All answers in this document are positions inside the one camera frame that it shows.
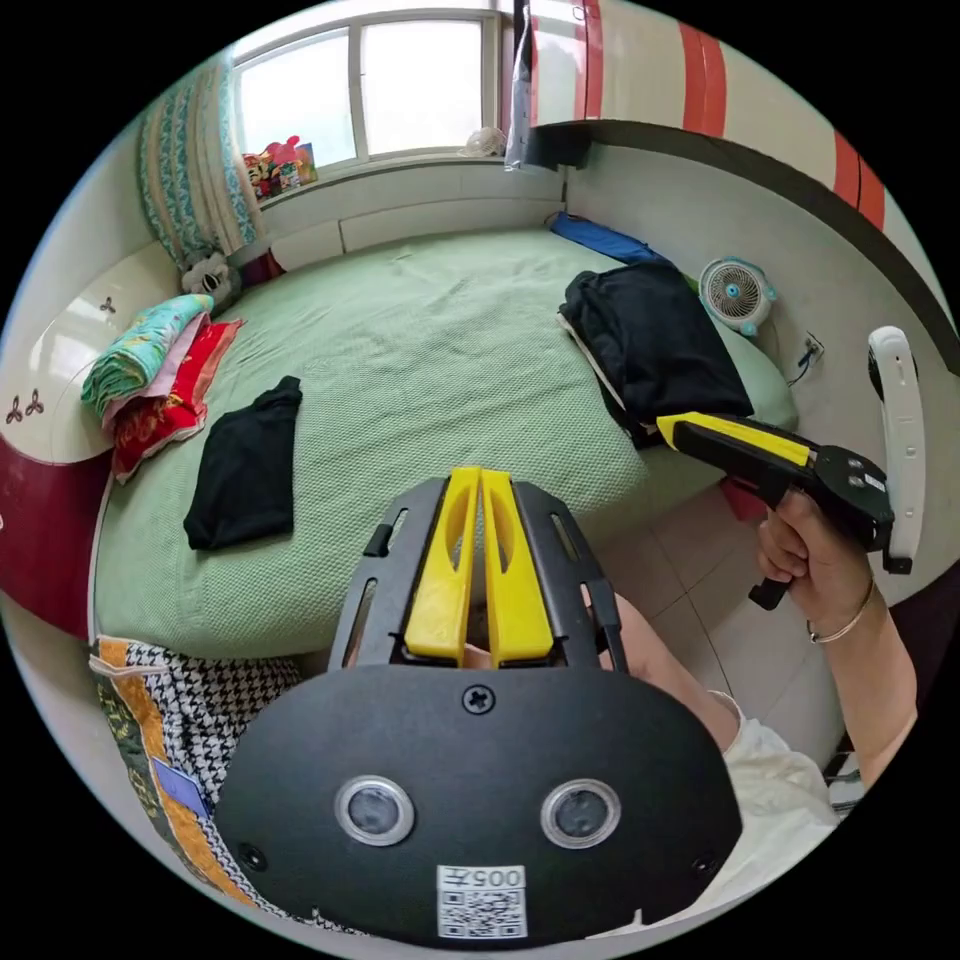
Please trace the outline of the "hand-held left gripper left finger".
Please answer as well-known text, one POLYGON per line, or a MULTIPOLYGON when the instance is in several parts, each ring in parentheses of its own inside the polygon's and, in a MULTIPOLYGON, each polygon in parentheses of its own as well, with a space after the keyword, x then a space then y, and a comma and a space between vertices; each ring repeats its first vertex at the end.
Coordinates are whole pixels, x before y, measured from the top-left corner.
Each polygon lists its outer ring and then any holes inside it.
POLYGON ((415 657, 464 664, 479 491, 480 469, 460 467, 440 498, 405 630, 415 657))

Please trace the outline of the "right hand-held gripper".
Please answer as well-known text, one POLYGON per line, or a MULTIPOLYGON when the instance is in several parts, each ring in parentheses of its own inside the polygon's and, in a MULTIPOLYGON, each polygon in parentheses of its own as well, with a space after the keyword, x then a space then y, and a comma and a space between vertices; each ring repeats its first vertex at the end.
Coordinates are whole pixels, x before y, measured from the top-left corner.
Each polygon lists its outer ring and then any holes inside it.
POLYGON ((675 451, 721 470, 770 509, 795 489, 866 552, 897 573, 895 514, 883 470, 866 457, 819 445, 751 419, 697 412, 661 416, 656 426, 675 451))

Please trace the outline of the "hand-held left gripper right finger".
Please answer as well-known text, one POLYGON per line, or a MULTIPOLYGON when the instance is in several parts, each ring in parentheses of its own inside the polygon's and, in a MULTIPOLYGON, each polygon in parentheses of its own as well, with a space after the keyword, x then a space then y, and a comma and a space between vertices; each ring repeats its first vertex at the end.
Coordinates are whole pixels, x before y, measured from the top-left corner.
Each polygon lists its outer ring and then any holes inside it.
POLYGON ((544 661, 554 637, 510 475, 482 470, 480 490, 491 663, 544 661))

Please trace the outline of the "person's right hand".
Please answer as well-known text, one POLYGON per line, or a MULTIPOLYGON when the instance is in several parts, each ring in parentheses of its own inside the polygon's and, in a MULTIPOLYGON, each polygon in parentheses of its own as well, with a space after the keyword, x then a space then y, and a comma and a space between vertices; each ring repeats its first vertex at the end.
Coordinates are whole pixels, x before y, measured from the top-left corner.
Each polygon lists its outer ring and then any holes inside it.
POLYGON ((761 573, 788 587, 814 636, 847 632, 865 611, 874 587, 866 553, 805 493, 790 490, 767 510, 757 549, 761 573))

